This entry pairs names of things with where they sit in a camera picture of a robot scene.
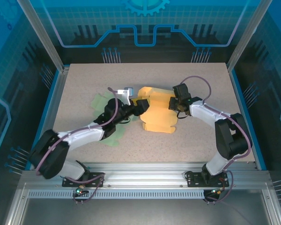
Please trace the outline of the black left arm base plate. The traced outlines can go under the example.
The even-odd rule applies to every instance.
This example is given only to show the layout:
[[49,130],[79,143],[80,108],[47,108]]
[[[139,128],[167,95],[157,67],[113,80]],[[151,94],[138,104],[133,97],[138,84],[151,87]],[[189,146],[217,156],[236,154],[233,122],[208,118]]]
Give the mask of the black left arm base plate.
[[103,172],[88,172],[84,173],[79,179],[74,180],[72,178],[64,177],[62,180],[62,187],[74,188],[79,186],[85,186],[87,188],[95,188],[97,185],[99,187],[103,186],[104,181]]

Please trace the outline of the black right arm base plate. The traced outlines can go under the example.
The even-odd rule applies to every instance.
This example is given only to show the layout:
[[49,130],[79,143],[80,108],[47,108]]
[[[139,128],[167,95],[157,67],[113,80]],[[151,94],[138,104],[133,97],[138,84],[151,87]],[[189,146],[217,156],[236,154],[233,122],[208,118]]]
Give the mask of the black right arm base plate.
[[187,171],[184,177],[189,188],[229,187],[228,176],[224,172],[215,176],[209,176],[203,172]]

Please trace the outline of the blue-edged side rail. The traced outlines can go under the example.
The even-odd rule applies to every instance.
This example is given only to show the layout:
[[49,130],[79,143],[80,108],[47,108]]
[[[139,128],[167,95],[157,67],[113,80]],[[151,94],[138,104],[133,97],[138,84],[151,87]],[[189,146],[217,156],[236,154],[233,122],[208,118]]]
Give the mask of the blue-edged side rail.
[[70,69],[70,65],[65,65],[63,72],[56,71],[54,75],[54,79],[49,90],[49,94],[44,106],[41,120],[30,152],[32,152],[32,150],[34,149],[35,145],[37,144],[42,134],[46,130],[52,129],[54,127],[54,123],[56,120],[61,96],[66,83],[69,69]]
[[232,69],[231,71],[229,71],[229,76],[231,79],[231,83],[235,92],[235,96],[237,98],[237,102],[238,102],[238,106],[240,109],[241,114],[244,117],[245,123],[247,125],[251,140],[252,140],[252,148],[251,148],[251,153],[253,154],[254,158],[255,158],[255,164],[257,169],[259,170],[267,170],[257,137],[256,137],[256,133],[249,115],[249,111],[248,108],[246,106],[245,100],[244,100],[244,96],[243,96],[243,91],[241,90],[241,86],[239,83],[239,80],[237,78],[237,75],[235,73],[235,70]]

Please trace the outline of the aluminium frame rail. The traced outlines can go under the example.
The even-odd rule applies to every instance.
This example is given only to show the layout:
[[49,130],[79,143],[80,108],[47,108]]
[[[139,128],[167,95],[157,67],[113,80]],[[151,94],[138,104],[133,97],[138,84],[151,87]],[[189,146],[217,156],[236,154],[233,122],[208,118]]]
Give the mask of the aluminium frame rail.
[[[203,163],[88,163],[91,172],[103,172],[104,189],[187,189],[184,173],[201,172]],[[253,162],[234,162],[229,168],[234,190],[273,189],[269,171]]]

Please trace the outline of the orange paper box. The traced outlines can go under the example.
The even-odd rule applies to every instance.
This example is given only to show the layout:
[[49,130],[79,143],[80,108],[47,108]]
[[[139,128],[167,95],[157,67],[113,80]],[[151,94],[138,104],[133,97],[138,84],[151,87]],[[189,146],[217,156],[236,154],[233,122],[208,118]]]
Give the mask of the orange paper box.
[[175,132],[178,118],[177,113],[169,109],[171,97],[174,97],[171,90],[154,87],[142,87],[139,90],[138,98],[149,102],[149,108],[140,116],[144,130],[167,134]]

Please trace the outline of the aluminium frame post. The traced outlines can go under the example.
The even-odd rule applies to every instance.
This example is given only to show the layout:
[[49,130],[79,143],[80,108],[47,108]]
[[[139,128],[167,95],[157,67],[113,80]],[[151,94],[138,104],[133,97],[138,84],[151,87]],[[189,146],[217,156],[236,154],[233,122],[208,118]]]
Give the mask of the aluminium frame post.
[[229,73],[232,72],[236,63],[240,59],[242,53],[244,52],[246,46],[248,45],[251,37],[255,33],[258,25],[260,24],[262,18],[264,17],[265,13],[267,12],[270,4],[273,0],[260,0],[256,10],[254,11],[244,33],[242,34],[238,44],[236,45],[228,63],[227,63],[227,71]]
[[39,19],[35,9],[33,8],[30,0],[17,0],[22,11],[30,22],[33,30],[41,41],[43,47],[48,53],[50,59],[54,63],[56,69],[61,73],[65,74],[68,72],[68,67],[65,67],[61,58],[58,55],[56,48],[54,47],[47,31],[45,30],[41,20]]

